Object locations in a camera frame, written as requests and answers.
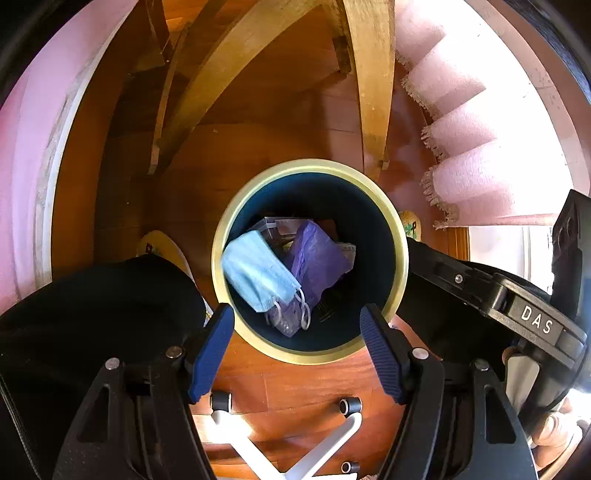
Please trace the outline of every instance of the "white plastic stand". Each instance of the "white plastic stand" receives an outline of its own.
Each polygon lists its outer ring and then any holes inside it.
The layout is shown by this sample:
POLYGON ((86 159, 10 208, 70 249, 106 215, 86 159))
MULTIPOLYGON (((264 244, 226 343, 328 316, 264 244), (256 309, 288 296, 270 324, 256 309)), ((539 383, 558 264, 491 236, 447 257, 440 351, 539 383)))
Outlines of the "white plastic stand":
POLYGON ((250 439, 237 432, 232 427, 232 416, 223 410, 215 410, 212 419, 221 434, 238 452, 246 464, 261 480, 356 480, 356 473, 344 473, 340 475, 313 475, 322 467, 335 452, 349 440, 359 427, 361 427, 361 413, 352 413, 345 422, 320 442, 314 449, 308 452, 299 462, 285 473, 279 473, 277 468, 267 460, 261 451, 255 447, 250 439))

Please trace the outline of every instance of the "metal bolt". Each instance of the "metal bolt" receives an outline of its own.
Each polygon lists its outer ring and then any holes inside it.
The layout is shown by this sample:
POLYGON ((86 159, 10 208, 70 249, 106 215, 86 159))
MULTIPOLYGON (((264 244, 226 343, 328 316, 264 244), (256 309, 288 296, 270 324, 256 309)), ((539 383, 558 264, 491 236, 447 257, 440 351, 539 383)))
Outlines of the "metal bolt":
POLYGON ((109 358, 105 362, 105 367, 107 370, 115 370, 116 368, 119 368, 119 359, 115 357, 109 358))
POLYGON ((168 358, 178 358, 183 354, 183 348, 179 346, 169 346, 166 350, 168 358))
POLYGON ((488 362, 482 358, 474 360, 474 367, 476 367, 479 372, 486 372, 490 368, 488 362))
POLYGON ((429 352, 427 352, 424 348, 414 348, 413 357, 418 358, 419 360, 425 360, 429 357, 429 352))

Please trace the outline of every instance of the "trash can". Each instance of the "trash can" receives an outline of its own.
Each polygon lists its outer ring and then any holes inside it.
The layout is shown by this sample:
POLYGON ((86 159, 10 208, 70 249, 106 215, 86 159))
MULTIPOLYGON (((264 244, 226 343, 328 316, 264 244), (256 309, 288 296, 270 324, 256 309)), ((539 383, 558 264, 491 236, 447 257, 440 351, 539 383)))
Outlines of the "trash can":
POLYGON ((213 240, 213 284, 217 299, 234 308, 236 331, 262 353, 292 364, 325 364, 362 349, 361 308, 375 303, 392 317, 407 274, 404 228, 388 197, 362 173, 328 160, 294 160, 257 175, 232 199, 213 240), (236 293, 222 271, 228 242, 265 215, 332 219, 339 241, 356 245, 353 270, 324 292, 308 330, 292 338, 267 325, 264 314, 236 293))

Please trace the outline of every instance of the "blue gripper pad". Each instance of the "blue gripper pad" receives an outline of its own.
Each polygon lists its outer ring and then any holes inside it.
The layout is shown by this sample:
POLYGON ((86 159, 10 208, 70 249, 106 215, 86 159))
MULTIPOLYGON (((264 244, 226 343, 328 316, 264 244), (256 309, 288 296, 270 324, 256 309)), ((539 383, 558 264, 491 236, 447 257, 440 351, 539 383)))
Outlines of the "blue gripper pad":
POLYGON ((384 392, 396 403, 405 404, 407 390, 403 381, 410 368, 408 353, 411 351, 406 337, 399 330, 390 328, 374 304, 361 309, 359 326, 384 392))
POLYGON ((234 310, 220 304, 205 327, 210 332, 193 364, 193 381, 189 397, 195 403, 212 389, 213 379, 222 363, 222 358, 234 331, 234 310))

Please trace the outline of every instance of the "trash can rim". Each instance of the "trash can rim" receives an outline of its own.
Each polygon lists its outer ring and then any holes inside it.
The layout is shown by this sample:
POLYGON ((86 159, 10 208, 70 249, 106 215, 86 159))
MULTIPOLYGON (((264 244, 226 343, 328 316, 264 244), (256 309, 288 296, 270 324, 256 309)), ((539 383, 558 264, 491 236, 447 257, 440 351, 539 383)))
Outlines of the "trash can rim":
POLYGON ((345 179, 371 198, 380 209, 392 232, 396 252, 394 282, 392 290, 382 310, 384 318, 394 316, 400 302, 408 277, 408 246, 404 227, 398 212, 387 195, 368 177, 354 168, 321 158, 291 160, 259 173, 247 182, 226 207, 216 229, 212 248, 212 278, 218 301, 232 305, 235 312, 235 330, 250 345, 260 352, 277 360, 296 365, 320 365, 343 359, 361 350, 365 343, 361 335, 338 347, 317 351, 302 352, 278 346, 257 334, 240 316, 230 296, 228 285, 222 271, 222 253, 228 240, 230 229, 245 203, 261 188, 271 182, 298 173, 324 173, 345 179))

